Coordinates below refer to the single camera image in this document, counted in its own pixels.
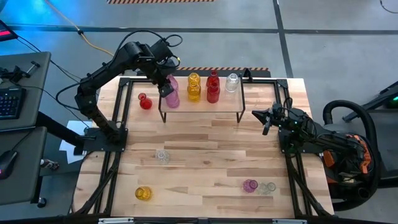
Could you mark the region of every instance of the wooden table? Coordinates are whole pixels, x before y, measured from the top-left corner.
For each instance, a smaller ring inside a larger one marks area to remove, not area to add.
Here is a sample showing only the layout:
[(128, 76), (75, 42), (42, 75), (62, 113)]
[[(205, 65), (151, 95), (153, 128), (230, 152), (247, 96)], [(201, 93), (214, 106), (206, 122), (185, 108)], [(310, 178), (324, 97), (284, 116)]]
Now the wooden table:
[[(109, 119), (118, 83), (119, 78), (115, 78), (102, 87), (99, 95), (98, 107)], [(288, 83), (293, 107), (310, 114), (304, 80), (288, 79)], [(152, 99), (151, 110), (140, 108), (137, 97), (141, 92)], [(150, 83), (135, 83), (127, 123), (129, 136), (119, 166), (112, 216), (294, 217), (277, 129), (271, 128), (263, 136), (261, 123), (251, 114), (252, 110), (271, 107), (274, 89), (265, 84), (244, 84), (244, 92), (246, 112), (239, 124), (234, 113), (168, 113), (167, 122), (163, 123), (157, 109), (157, 88)], [(155, 158), (160, 149), (170, 153), (167, 165)], [(83, 163), (74, 196), (76, 209), (97, 187), (103, 156), (103, 152), (94, 152)], [(303, 164), (308, 188), (325, 210), (333, 213), (321, 160), (303, 154)], [(277, 188), (266, 196), (248, 194), (242, 189), (246, 179), (273, 182)], [(150, 201), (135, 198), (134, 191), (139, 186), (153, 190)], [(298, 195), (300, 208), (305, 211), (300, 190)]]

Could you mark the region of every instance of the paper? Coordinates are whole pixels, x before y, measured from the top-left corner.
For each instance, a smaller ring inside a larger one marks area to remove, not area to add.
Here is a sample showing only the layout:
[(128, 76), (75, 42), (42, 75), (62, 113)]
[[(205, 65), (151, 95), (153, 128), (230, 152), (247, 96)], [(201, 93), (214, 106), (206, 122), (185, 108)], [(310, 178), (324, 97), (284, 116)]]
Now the paper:
[[(85, 124), (87, 124), (89, 127), (91, 127), (92, 123), (93, 123), (92, 121), (85, 121)], [(68, 121), (67, 128), (76, 132), (79, 135), (84, 135), (85, 128), (87, 128), (87, 126), (84, 125), (81, 121)], [(62, 140), (61, 146), (60, 146), (60, 151), (67, 152), (68, 164), (71, 164), (72, 162), (80, 161), (85, 157), (84, 155), (82, 155), (82, 156), (73, 155), (74, 150), (75, 150), (74, 145), (69, 144), (66, 141)]]

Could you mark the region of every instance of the red glass bottle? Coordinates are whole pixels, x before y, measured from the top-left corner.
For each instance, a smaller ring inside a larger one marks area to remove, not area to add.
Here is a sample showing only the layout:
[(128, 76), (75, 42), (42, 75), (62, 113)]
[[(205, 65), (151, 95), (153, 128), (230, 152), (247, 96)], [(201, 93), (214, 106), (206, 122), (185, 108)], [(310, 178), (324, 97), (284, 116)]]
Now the red glass bottle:
[(138, 95), (139, 105), (142, 109), (148, 110), (152, 107), (152, 100), (150, 100), (145, 93)]
[(220, 78), (218, 78), (218, 72), (216, 70), (211, 71), (210, 76), (207, 78), (206, 86), (209, 87), (212, 82), (217, 82), (220, 87)]
[(207, 101), (209, 101), (209, 103), (217, 103), (219, 97), (220, 83), (211, 82), (209, 87), (207, 88)]

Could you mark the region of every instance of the gray floor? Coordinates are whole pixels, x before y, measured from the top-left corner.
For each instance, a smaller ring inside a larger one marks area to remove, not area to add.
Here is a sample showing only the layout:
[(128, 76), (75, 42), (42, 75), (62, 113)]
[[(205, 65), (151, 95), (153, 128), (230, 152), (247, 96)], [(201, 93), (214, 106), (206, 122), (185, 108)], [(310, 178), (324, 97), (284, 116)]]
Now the gray floor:
[[(216, 0), (213, 3), (108, 5), (100, 0), (53, 1), (74, 23), (95, 27), (252, 28), (276, 29), (272, 0)], [(396, 30), (398, 15), (384, 11), (378, 0), (279, 0), (285, 29)], [(398, 11), (398, 2), (384, 0)], [(0, 19), (9, 24), (69, 25), (44, 1), (9, 0)], [(17, 31), (70, 72), (83, 77), (110, 56), (89, 47), (75, 32)], [(114, 51), (126, 33), (87, 32), (92, 43)], [(279, 34), (180, 33), (184, 43), (174, 49), (186, 67), (269, 67), (272, 77), (286, 77)], [(398, 35), (286, 35), (295, 78), (304, 78), (316, 122), (331, 100), (367, 102), (397, 80)], [(147, 42), (156, 38), (137, 34)], [(30, 50), (16, 40), (0, 42), (0, 55)], [(45, 89), (56, 94), (72, 84), (50, 66)], [(75, 90), (61, 99), (74, 104)], [(40, 110), (62, 124), (75, 119), (44, 95)], [(336, 120), (347, 111), (336, 110)], [(356, 128), (358, 121), (351, 126)], [(60, 140), (49, 138), (45, 154), (65, 160), (57, 152)], [(0, 220), (47, 217), (67, 213), (77, 173), (46, 177), (42, 196), (49, 201), (38, 209), (28, 203), (0, 207)], [(345, 218), (397, 223), (398, 191), (379, 190), (366, 204), (337, 215)]]

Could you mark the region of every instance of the keyboard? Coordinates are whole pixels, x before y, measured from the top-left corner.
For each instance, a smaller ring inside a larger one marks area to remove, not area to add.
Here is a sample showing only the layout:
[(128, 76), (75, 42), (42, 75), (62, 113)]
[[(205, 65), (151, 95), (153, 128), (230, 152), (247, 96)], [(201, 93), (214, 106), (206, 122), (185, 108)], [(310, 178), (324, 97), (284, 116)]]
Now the keyboard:
[(0, 120), (18, 119), (24, 102), (26, 89), (0, 89)]

